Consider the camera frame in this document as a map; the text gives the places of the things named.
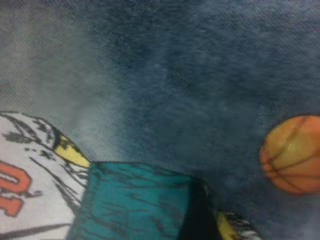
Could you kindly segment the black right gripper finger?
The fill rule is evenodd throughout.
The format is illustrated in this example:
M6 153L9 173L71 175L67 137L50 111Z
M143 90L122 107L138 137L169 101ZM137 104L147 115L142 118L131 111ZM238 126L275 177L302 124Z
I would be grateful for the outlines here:
M213 196L202 182L192 182L178 240L221 240Z

